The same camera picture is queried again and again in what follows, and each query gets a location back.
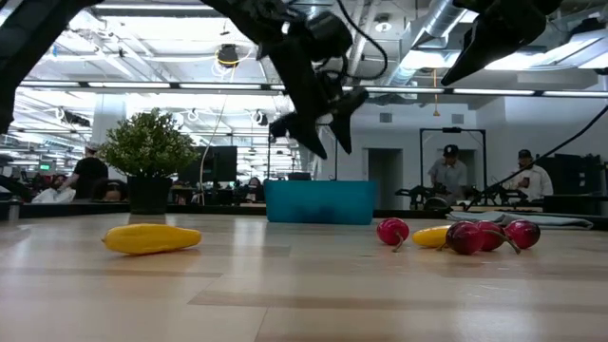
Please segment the green bushy plant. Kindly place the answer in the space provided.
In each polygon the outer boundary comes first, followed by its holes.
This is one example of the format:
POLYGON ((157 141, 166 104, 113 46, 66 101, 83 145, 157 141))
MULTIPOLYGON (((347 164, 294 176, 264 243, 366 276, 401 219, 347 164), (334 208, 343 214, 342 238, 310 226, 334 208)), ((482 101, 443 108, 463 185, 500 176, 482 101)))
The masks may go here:
POLYGON ((128 177, 169 178, 197 158, 193 140, 178 127, 157 107, 136 113, 107 131, 98 154, 128 177))

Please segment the black background desk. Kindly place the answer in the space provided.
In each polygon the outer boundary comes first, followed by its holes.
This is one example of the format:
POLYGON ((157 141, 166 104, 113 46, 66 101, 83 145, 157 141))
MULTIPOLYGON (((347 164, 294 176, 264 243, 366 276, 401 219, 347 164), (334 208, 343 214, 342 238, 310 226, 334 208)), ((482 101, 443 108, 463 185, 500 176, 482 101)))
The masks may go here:
POLYGON ((601 216, 604 204, 608 205, 608 196, 553 195, 544 198, 542 207, 544 213, 601 216))

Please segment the dark red cherry with stem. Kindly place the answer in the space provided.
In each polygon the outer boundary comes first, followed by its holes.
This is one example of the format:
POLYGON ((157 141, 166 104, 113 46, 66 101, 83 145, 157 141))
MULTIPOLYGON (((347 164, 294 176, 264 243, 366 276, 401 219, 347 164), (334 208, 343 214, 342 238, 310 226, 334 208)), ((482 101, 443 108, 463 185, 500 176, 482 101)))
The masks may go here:
POLYGON ((542 232, 538 224, 525 219, 511 221, 506 225, 504 231, 520 249, 534 246, 540 240, 542 232))
POLYGON ((398 253, 409 237, 409 226, 400 218, 386 218, 376 226, 376 235, 398 253))
POLYGON ((476 226, 484 233, 483 252, 491 252, 504 244, 504 229, 492 221, 478 221, 476 226))
MULTIPOLYGON (((450 226, 446 233, 446 246, 460 255, 474 255, 482 252, 484 233, 476 226, 477 222, 459 221, 450 226)), ((504 244, 508 244, 519 255, 522 250, 505 234, 504 244)))

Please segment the person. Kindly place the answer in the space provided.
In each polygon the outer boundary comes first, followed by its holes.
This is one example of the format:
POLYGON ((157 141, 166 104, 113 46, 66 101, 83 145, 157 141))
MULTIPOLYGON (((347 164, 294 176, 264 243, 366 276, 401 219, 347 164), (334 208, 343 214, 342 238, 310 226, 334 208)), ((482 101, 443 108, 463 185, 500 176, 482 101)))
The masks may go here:
POLYGON ((509 190, 520 190, 527 196, 527 200, 543 200, 546 196, 554 194, 553 183, 544 168, 534 164, 529 150, 522 149, 518 153, 518 169, 520 174, 506 184, 509 190))
POLYGON ((265 201, 265 191, 263 187, 262 181, 253 177, 249 179, 246 188, 245 198, 249 202, 264 202, 265 201))
POLYGON ((118 202, 127 200, 128 187, 122 180, 101 179, 93 187, 93 201, 118 202))
POLYGON ((76 163, 72 175, 67 178, 57 189, 63 192, 72 185, 75 186, 76 200, 90 200, 92 198, 94 185, 101 179, 108 177, 107 165, 97 157, 100 146, 90 142, 85 147, 85 157, 76 163))
POLYGON ((463 200, 467 186, 467 166, 459 159, 460 149, 456 144, 444 147, 443 156, 428 170, 431 184, 445 189, 451 200, 463 200))
POLYGON ((76 191, 71 187, 61 190, 60 187, 67 180, 65 175, 56 175, 52 178, 50 186, 39 193, 32 203, 70 203, 74 200, 76 191))

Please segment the long ceiling light bar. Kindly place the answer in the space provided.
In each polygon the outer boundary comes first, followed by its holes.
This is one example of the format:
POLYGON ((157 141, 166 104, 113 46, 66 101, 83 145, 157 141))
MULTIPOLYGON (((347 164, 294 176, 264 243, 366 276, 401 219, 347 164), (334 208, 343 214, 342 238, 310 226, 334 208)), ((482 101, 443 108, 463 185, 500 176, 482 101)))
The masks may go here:
MULTIPOLYGON (((25 91, 76 91, 110 93, 204 93, 229 95, 276 95, 287 94, 284 85, 239 84, 239 83, 162 83, 162 82, 71 82, 71 81, 23 81, 18 90, 25 91)), ((462 87, 397 87, 362 86, 369 94, 399 95, 455 95, 455 96, 501 96, 501 97, 545 97, 608 100, 608 90, 532 90, 462 87)))

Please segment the silver ventilation duct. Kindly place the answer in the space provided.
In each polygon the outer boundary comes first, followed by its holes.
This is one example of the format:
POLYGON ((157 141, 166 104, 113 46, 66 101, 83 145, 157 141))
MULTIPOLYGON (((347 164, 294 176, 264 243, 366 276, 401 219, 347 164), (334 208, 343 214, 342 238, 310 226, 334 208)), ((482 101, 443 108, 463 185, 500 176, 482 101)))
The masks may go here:
POLYGON ((422 68, 447 67, 449 34, 468 13, 452 0, 432 0, 428 12, 410 21, 399 41, 400 60, 385 86, 405 86, 422 68))

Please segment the grey cloth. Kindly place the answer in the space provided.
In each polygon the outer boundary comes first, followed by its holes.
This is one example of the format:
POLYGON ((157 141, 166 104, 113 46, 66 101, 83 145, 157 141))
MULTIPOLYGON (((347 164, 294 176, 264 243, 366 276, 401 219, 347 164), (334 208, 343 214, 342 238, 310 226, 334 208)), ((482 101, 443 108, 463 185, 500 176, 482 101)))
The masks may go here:
POLYGON ((499 225, 506 226, 515 220, 527 220, 539 225, 542 229, 574 229, 591 230, 594 224, 584 218, 569 218, 557 216, 545 216, 540 213, 527 215, 526 213, 517 214, 511 212, 490 211, 484 213, 470 212, 451 212, 446 215, 446 219, 451 221, 492 221, 499 225))

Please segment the black monitor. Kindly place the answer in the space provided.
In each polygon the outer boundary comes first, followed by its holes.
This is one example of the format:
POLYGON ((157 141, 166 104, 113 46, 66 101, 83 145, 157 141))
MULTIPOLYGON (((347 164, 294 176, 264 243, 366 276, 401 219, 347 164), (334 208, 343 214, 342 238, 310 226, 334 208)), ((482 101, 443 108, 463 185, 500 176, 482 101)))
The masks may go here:
POLYGON ((203 182, 236 181, 238 148, 236 146, 199 146, 197 158, 178 174, 178 180, 196 185, 203 182))

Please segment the black equipment cabinet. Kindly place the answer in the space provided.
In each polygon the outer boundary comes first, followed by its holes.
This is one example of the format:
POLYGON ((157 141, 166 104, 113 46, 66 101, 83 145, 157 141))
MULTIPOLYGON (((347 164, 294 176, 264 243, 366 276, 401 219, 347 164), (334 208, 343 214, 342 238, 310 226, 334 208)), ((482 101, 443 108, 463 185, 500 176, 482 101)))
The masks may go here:
POLYGON ((549 175, 555 195, 600 195, 603 163, 600 155, 555 154, 536 162, 549 175))

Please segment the blue plastic tupperware container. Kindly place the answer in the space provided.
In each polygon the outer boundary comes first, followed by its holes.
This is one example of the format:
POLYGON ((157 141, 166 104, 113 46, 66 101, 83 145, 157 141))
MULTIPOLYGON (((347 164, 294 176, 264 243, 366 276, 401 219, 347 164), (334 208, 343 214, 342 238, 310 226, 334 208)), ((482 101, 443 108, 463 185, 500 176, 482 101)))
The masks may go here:
POLYGON ((366 180, 269 180, 265 184, 270 222, 368 225, 376 184, 366 180))

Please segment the black rectangular frame stand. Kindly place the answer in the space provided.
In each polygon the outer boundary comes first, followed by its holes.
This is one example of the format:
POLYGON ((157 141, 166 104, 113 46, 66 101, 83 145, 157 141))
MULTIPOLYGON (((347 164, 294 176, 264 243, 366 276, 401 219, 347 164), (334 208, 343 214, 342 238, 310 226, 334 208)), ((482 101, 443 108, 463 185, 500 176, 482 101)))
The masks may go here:
POLYGON ((426 141, 424 140, 424 134, 426 131, 430 131, 430 132, 439 132, 442 134, 461 134, 463 132, 465 133, 471 133, 471 132, 475 132, 475 133, 479 133, 482 137, 482 139, 478 142, 479 145, 482 147, 482 170, 483 170, 483 186, 481 187, 482 189, 486 189, 486 187, 488 186, 488 175, 487 175, 487 143, 486 143, 486 130, 485 129, 477 129, 477 128, 461 128, 461 127, 457 127, 457 126, 452 126, 452 127, 442 127, 442 128, 431 128, 431 127, 423 127, 419 129, 419 133, 418 133, 418 139, 419 139, 419 179, 421 182, 421 185, 424 184, 425 181, 425 174, 424 174, 424 148, 425 148, 425 143, 426 141))
MULTIPOLYGON (((331 136, 333 138, 333 174, 329 176, 329 179, 331 181, 337 181, 338 180, 338 157, 339 157, 339 147, 341 146, 339 144, 339 142, 337 141, 337 139, 335 138, 334 134, 332 133, 331 129, 330 129, 330 123, 316 123, 316 131, 318 134, 318 137, 321 141, 321 134, 322 132, 326 132, 329 136, 331 136)), ((271 136, 270 133, 270 126, 269 126, 269 143, 272 143, 276 138, 271 136)))

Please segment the black plant pot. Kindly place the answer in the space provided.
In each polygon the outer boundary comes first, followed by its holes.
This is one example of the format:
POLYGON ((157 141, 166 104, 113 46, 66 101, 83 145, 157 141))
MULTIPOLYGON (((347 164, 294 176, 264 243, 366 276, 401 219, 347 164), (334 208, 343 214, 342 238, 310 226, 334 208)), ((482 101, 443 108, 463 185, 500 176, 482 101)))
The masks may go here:
POLYGON ((166 212, 171 179, 128 177, 127 186, 131 214, 161 215, 166 212))

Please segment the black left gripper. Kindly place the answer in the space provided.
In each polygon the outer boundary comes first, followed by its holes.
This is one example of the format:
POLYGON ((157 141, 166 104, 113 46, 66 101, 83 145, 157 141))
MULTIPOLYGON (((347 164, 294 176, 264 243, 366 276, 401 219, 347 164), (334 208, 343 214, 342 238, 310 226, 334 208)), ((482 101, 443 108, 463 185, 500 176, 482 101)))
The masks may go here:
POLYGON ((270 123, 271 136, 296 140, 326 160, 327 152, 318 137, 316 122, 320 117, 332 114, 330 129, 344 151, 350 154, 352 115, 369 98, 369 92, 356 87, 342 95, 338 80, 314 70, 305 38, 306 35, 268 35, 258 44, 258 56, 270 58, 294 104, 294 111, 270 123))

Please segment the black round dome device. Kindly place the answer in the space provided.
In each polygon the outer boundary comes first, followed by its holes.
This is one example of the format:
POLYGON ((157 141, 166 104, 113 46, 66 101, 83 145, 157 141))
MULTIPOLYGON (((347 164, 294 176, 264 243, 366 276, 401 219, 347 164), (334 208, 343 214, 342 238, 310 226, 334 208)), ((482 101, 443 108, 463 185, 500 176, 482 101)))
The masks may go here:
POLYGON ((440 219, 453 211, 451 204, 444 198, 432 197, 427 199, 423 205, 423 217, 425 219, 440 219))

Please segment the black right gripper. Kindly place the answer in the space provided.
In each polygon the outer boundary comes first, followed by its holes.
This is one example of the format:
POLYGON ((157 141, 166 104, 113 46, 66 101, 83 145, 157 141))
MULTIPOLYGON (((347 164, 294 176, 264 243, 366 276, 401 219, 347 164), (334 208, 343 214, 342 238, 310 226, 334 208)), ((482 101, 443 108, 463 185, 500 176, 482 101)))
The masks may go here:
POLYGON ((453 6, 473 11, 477 17, 441 84, 450 86, 536 40, 545 31, 545 17, 556 11, 562 1, 450 0, 453 6), (516 21, 515 26, 501 20, 516 21))

